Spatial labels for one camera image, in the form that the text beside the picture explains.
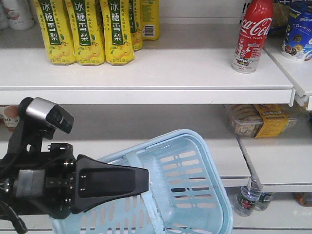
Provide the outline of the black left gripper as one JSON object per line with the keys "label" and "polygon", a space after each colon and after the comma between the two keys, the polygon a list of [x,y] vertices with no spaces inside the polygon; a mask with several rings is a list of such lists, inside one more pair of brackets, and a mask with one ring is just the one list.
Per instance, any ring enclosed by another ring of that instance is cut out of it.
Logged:
{"label": "black left gripper", "polygon": [[64,219],[71,212],[79,214],[149,190],[147,169],[108,164],[85,155],[78,155],[76,161],[68,143],[52,143],[48,152],[28,159],[31,162],[14,177],[12,201],[19,215]]}

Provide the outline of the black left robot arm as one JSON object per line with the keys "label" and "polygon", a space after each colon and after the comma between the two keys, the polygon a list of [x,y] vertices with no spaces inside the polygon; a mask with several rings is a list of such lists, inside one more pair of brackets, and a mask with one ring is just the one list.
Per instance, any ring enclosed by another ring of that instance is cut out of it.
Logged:
{"label": "black left robot arm", "polygon": [[26,97],[18,113],[19,123],[0,161],[0,217],[10,221],[17,233],[27,232],[22,215],[65,219],[148,191],[146,169],[74,157],[68,143],[52,143],[42,151],[42,140],[52,139],[56,129],[72,130],[74,117],[61,106]]}

